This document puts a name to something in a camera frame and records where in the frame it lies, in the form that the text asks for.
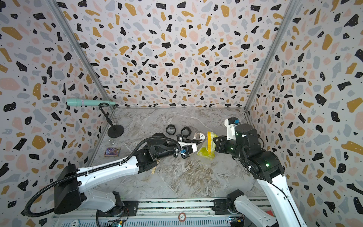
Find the black digital watch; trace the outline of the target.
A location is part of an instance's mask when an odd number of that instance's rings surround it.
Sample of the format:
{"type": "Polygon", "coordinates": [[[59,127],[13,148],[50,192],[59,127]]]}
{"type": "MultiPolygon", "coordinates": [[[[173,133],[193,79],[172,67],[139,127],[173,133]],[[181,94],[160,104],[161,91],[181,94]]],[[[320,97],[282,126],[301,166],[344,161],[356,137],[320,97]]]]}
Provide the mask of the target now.
{"type": "Polygon", "coordinates": [[[183,135],[183,137],[185,138],[189,137],[191,133],[192,133],[191,129],[187,126],[181,129],[181,135],[183,135]]]}

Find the yellow green white cloth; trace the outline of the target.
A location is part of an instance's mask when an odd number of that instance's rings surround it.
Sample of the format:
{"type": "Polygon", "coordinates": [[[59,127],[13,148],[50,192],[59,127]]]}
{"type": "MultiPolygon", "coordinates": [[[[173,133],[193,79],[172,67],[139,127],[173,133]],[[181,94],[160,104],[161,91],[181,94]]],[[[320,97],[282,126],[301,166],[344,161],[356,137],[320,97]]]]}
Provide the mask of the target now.
{"type": "Polygon", "coordinates": [[[207,158],[209,160],[213,160],[215,157],[216,144],[213,139],[216,138],[217,135],[211,131],[208,131],[205,136],[205,140],[198,151],[198,156],[207,158]]]}

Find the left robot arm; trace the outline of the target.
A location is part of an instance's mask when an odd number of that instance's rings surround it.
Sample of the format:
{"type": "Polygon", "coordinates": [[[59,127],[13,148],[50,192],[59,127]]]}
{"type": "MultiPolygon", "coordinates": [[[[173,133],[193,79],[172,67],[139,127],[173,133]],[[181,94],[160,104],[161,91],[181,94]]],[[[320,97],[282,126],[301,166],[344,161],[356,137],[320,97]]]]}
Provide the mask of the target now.
{"type": "Polygon", "coordinates": [[[169,156],[186,159],[198,151],[203,140],[188,140],[178,135],[174,140],[156,133],[142,140],[125,158],[98,166],[76,168],[74,164],[63,169],[58,179],[38,191],[27,202],[24,214],[35,218],[50,213],[66,214],[78,208],[96,208],[112,216],[121,213],[124,204],[119,193],[103,193],[94,188],[124,176],[137,175],[157,166],[157,160],[169,156]],[[54,208],[32,212],[35,201],[46,191],[54,189],[54,208]]]}

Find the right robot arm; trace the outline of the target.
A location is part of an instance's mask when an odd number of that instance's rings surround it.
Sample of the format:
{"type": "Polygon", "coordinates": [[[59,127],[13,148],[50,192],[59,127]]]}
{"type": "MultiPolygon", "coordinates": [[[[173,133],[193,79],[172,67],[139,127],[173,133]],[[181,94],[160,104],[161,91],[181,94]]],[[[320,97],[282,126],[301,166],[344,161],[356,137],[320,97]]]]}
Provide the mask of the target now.
{"type": "Polygon", "coordinates": [[[231,155],[252,174],[266,194],[275,215],[263,211],[240,190],[227,195],[228,211],[242,214],[256,227],[305,227],[279,158],[263,148],[262,139],[253,126],[241,124],[235,118],[226,119],[225,126],[227,135],[213,139],[216,152],[231,155]]]}

